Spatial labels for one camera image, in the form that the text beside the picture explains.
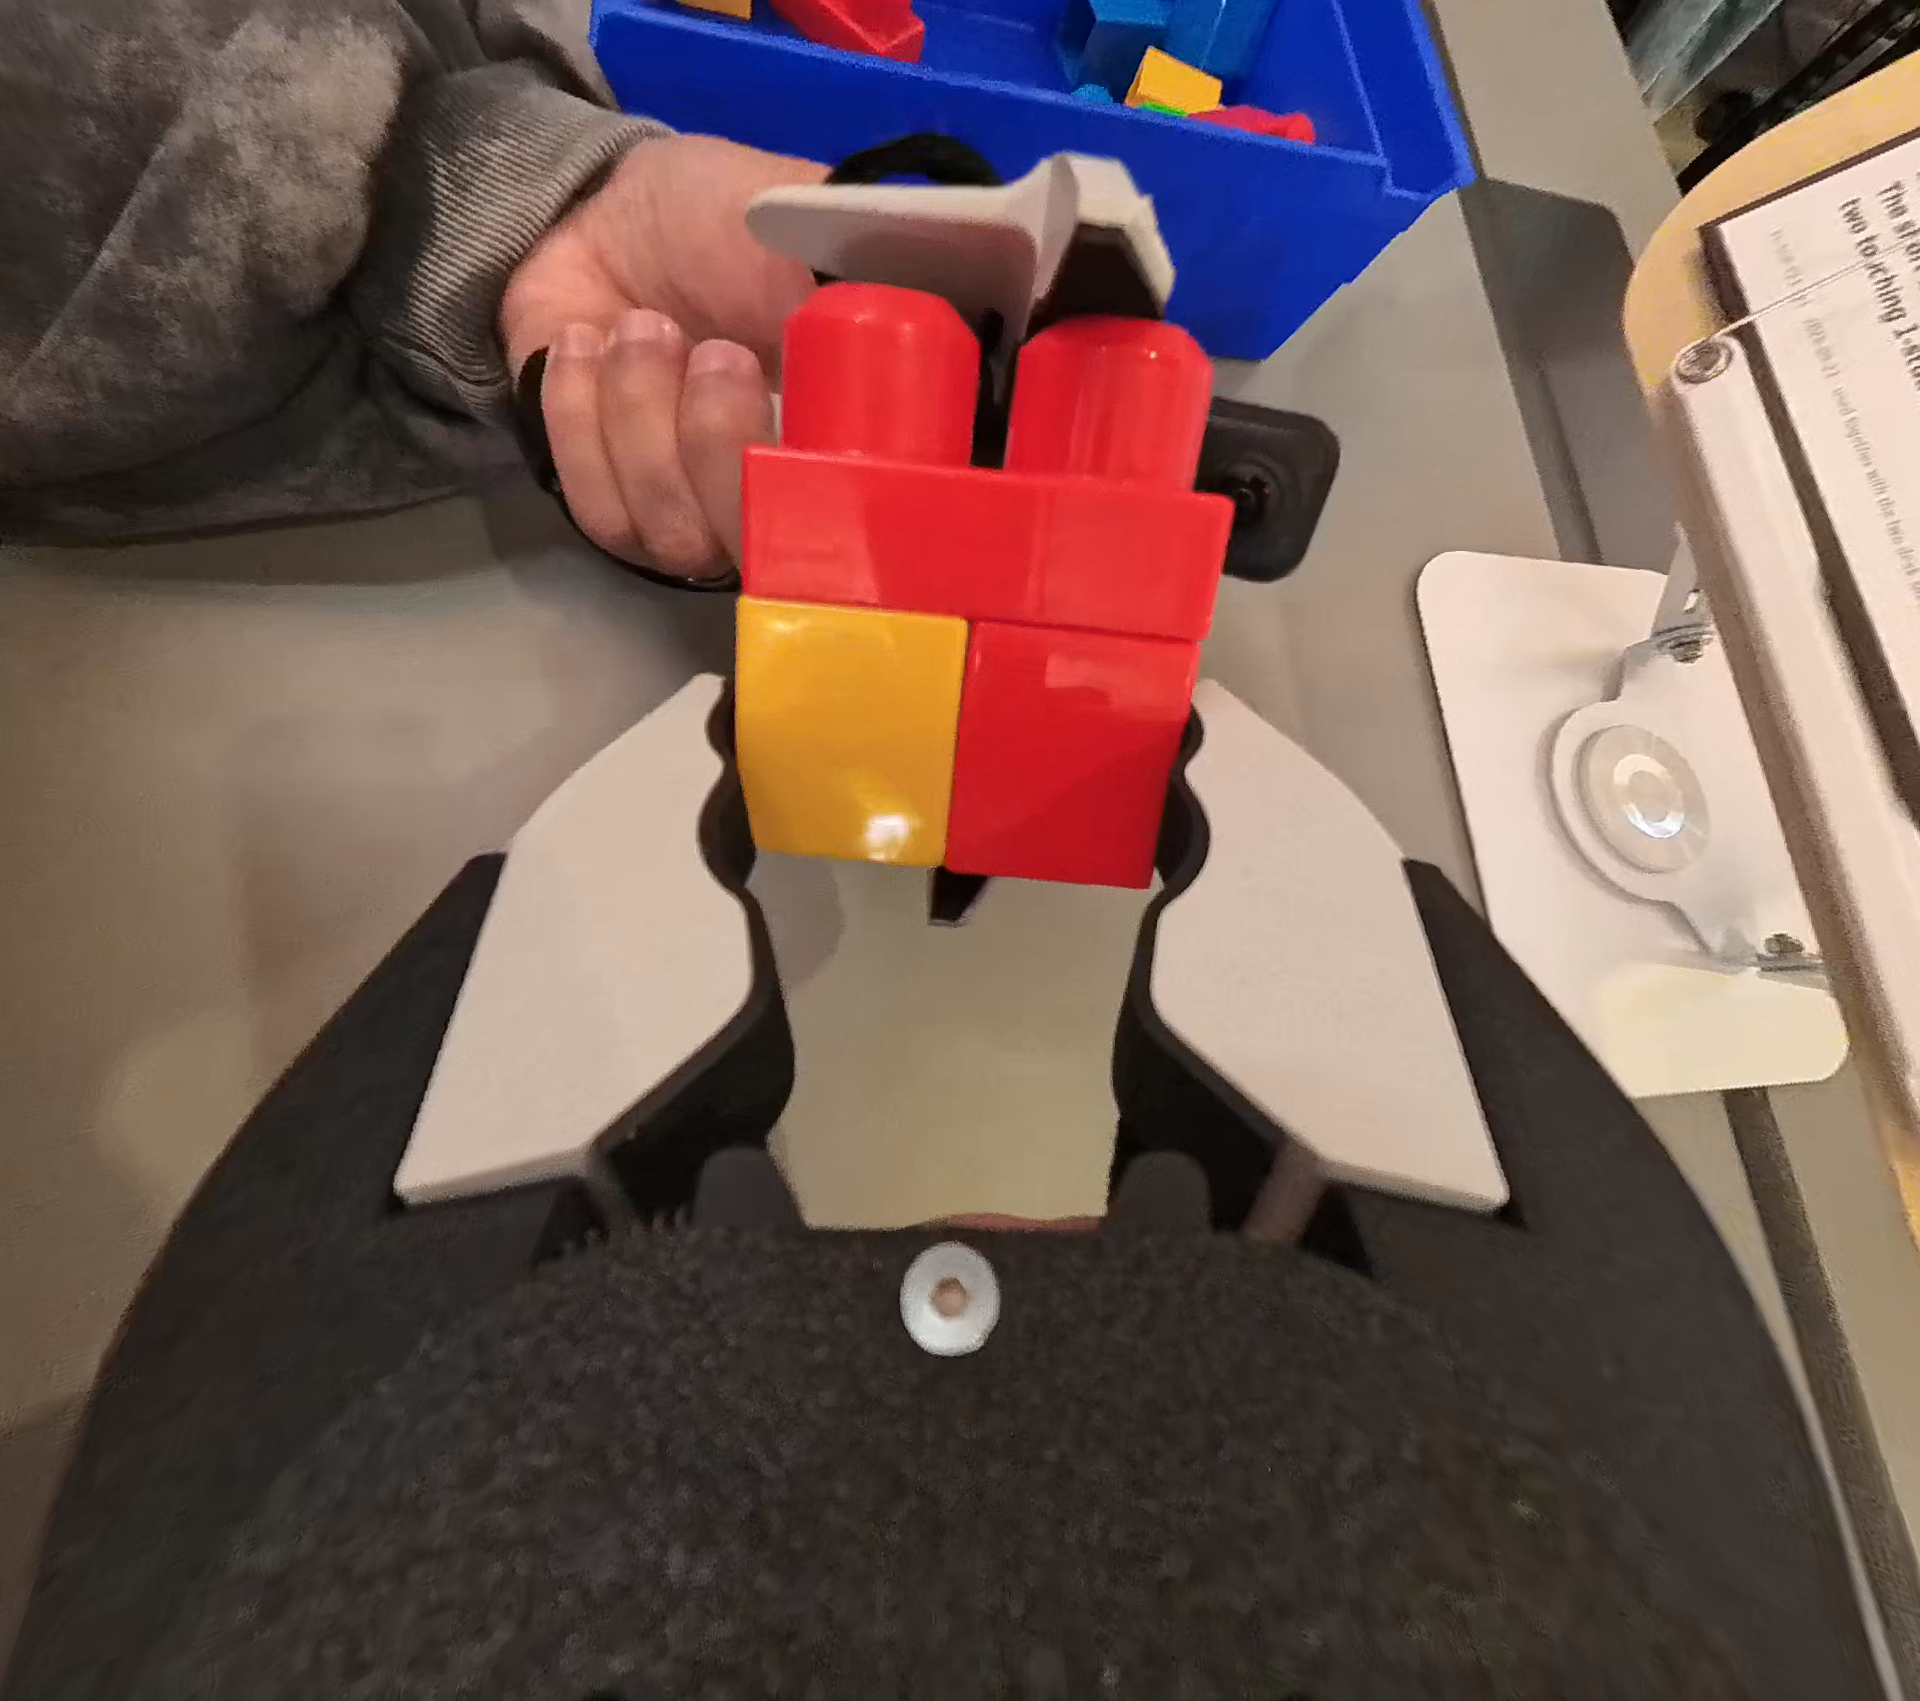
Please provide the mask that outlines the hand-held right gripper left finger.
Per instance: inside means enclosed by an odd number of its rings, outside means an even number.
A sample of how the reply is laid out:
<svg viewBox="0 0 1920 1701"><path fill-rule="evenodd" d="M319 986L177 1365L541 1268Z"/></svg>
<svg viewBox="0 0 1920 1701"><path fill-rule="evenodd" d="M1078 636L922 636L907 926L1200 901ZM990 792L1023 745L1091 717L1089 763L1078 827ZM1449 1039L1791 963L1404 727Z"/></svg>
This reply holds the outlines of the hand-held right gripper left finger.
<svg viewBox="0 0 1920 1701"><path fill-rule="evenodd" d="M521 825L402 1154L409 1210L573 1185L645 1219L761 1151L795 1042L733 763L732 690L693 676Z"/></svg>

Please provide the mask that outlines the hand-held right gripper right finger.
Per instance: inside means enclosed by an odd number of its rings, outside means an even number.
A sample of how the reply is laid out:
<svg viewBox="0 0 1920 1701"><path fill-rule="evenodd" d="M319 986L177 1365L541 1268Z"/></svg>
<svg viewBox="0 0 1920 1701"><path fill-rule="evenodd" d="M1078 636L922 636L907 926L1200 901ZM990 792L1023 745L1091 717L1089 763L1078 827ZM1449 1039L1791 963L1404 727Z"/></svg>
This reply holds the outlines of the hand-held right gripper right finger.
<svg viewBox="0 0 1920 1701"><path fill-rule="evenodd" d="M1401 848L1216 681L1168 776L1111 1088L1110 1193L1181 1156L1217 1232L1295 1238L1329 1189L1510 1200Z"/></svg>

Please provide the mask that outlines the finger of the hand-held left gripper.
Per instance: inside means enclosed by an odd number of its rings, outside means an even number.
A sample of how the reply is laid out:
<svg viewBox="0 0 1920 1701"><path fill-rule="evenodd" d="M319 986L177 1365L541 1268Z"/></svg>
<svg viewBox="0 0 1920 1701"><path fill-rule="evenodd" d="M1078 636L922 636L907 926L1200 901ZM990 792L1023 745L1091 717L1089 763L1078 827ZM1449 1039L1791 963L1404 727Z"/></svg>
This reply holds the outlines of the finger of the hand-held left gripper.
<svg viewBox="0 0 1920 1701"><path fill-rule="evenodd" d="M786 184L748 204L746 229L829 282L935 297L1020 343L1071 234L1071 178L1056 155L1004 184Z"/></svg>
<svg viewBox="0 0 1920 1701"><path fill-rule="evenodd" d="M1154 201L1116 158L1067 155L1065 161L1073 192L1065 309L1168 309L1175 267Z"/></svg>

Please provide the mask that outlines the blue plastic bin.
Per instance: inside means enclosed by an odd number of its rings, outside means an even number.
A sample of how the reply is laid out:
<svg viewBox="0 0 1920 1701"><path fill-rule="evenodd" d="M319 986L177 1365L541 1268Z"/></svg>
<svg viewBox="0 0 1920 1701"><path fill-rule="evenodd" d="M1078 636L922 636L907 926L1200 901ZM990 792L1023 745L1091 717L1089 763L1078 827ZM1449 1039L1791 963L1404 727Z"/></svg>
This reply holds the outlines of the blue plastic bin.
<svg viewBox="0 0 1920 1701"><path fill-rule="evenodd" d="M1169 318L1211 354L1260 361L1473 174L1420 0L1276 0L1236 104L1304 112L1310 145L1078 100L1070 0L915 0L923 56L806 43L674 0L590 0L616 98L674 128L829 165L943 132L1015 178L1051 153L1122 162L1169 251Z"/></svg>

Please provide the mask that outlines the red two-stud toy block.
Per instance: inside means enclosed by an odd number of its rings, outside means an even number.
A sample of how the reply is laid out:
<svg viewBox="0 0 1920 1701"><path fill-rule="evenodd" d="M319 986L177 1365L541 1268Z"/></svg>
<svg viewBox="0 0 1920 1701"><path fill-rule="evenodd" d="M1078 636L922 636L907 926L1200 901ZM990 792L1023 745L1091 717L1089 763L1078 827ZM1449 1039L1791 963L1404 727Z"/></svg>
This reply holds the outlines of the red two-stud toy block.
<svg viewBox="0 0 1920 1701"><path fill-rule="evenodd" d="M943 299L838 282L782 336L780 440L746 452L743 594L1198 641L1233 507L1196 489L1211 363L1179 327L1026 340L1001 467L976 467L982 344Z"/></svg>

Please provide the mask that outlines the red single-stud toy block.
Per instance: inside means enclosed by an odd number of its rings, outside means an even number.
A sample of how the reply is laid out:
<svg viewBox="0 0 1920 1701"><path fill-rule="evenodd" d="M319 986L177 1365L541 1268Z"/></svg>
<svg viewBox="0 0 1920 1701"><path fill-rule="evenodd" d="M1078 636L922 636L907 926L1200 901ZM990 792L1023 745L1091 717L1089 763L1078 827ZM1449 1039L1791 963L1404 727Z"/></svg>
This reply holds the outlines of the red single-stud toy block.
<svg viewBox="0 0 1920 1701"><path fill-rule="evenodd" d="M1145 889L1200 657L1196 641L976 623L942 865Z"/></svg>

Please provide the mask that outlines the grey desk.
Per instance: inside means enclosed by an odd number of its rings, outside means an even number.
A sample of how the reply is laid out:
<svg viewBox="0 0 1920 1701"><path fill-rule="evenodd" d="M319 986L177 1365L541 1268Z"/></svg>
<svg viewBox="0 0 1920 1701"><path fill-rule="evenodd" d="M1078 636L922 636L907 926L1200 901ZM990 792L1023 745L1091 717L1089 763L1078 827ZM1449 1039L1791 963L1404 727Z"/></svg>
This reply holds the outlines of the grey desk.
<svg viewBox="0 0 1920 1701"><path fill-rule="evenodd" d="M579 17L588 0L562 0ZM1479 199L1517 187L1542 240L1632 253L1678 201L1605 0L1427 0L1488 176L1439 203L1274 361L1236 363L1237 397L1342 435L1342 487L1292 583L1237 587L1207 670L1292 730L1404 848L1478 901L1414 609L1427 554L1464 547L1572 559L1572 503L1548 500L1485 304ZM1357 323L1432 291L1405 320L1453 344L1439 393L1364 380ZM723 617L616 576L519 489L338 526L123 550L4 553L4 1669L83 1397L137 1277L258 1099L447 878L496 848L565 770L706 667ZM1379 627L1379 720L1335 681L1356 658L1325 614ZM909 883L838 872L846 939L797 989L794 1164L821 1217L903 1215L933 1152L862 1154L854 1113L882 1088L929 1110L958 1030L897 1064L856 1053L850 965L913 944ZM1116 895L1067 897L1046 953L1038 889L987 897L987 941L1018 957L1047 1032L983 1036L991 1082L954 1113L964 1192L1040 1212L1091 1188L1105 983L1129 941ZM1007 980L1014 1006L1014 978ZM1791 1361L1835 1407L1857 1505L1916 1551L1916 1246L1895 1217L1878 1081L1842 1064L1761 1096L1644 1106L1700 1193Z"/></svg>

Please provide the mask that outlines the person's left hand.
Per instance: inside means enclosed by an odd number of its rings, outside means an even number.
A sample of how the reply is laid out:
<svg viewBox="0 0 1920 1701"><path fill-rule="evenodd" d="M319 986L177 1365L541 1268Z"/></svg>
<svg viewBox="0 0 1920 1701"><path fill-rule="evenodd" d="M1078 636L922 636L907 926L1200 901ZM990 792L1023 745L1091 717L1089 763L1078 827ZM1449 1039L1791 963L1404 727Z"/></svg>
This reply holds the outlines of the person's left hand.
<svg viewBox="0 0 1920 1701"><path fill-rule="evenodd" d="M784 325L813 289L748 206L823 176L721 139L645 139L511 274L500 344L513 370L541 354L558 495L616 561L701 585L738 561L742 461L775 439Z"/></svg>

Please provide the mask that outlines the printed instruction sheet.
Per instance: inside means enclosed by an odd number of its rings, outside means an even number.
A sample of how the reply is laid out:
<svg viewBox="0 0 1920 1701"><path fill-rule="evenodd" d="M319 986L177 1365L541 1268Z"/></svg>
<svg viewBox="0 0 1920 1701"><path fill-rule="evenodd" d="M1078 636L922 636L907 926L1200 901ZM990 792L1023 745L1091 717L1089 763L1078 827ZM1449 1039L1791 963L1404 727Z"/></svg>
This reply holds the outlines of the printed instruction sheet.
<svg viewBox="0 0 1920 1701"><path fill-rule="evenodd" d="M1720 214L1700 240L1868 724L1916 819L1918 134Z"/></svg>

